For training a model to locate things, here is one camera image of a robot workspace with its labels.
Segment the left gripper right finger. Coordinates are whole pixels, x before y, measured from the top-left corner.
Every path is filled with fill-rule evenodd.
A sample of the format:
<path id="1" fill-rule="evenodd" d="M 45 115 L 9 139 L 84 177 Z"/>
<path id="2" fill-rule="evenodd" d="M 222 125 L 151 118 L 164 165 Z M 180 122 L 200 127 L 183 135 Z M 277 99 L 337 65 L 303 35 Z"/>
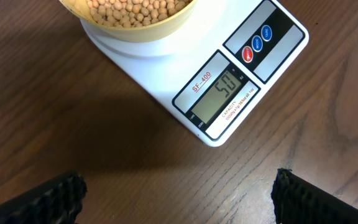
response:
<path id="1" fill-rule="evenodd" d="M 277 170 L 271 199 L 281 224 L 358 224 L 358 209 L 291 172 Z"/>

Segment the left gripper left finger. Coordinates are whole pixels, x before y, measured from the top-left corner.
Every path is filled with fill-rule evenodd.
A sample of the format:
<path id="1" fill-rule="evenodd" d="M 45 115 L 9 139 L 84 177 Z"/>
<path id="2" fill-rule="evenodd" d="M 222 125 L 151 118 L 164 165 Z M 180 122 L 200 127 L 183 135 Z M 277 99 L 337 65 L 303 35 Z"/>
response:
<path id="1" fill-rule="evenodd" d="M 69 170 L 0 204 L 0 224 L 75 224 L 87 191 L 84 178 Z"/>

